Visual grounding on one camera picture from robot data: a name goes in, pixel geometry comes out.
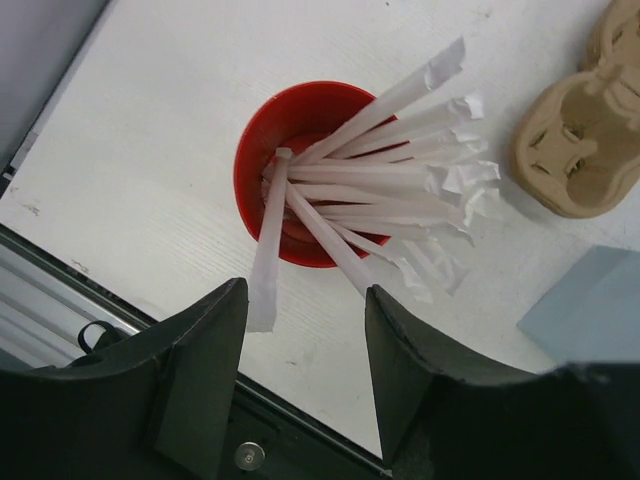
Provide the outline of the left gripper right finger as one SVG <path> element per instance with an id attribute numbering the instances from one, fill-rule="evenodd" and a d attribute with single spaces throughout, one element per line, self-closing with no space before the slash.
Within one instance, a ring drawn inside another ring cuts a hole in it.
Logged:
<path id="1" fill-rule="evenodd" d="M 365 335 L 382 459 L 397 479 L 635 479 L 639 367 L 533 374 L 414 316 L 380 286 Z"/>

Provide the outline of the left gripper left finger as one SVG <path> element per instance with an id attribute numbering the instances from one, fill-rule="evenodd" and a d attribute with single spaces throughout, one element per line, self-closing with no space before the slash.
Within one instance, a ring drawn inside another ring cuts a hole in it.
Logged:
<path id="1" fill-rule="evenodd" d="M 64 368 L 1 375 L 5 479 L 214 479 L 235 388 L 248 287 Z"/>

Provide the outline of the light blue paper bag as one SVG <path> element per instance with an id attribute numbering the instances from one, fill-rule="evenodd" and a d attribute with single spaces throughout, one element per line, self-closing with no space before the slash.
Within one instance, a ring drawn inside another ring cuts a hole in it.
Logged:
<path id="1" fill-rule="evenodd" d="M 588 250 L 517 323 L 551 361 L 639 362 L 639 253 Z"/>

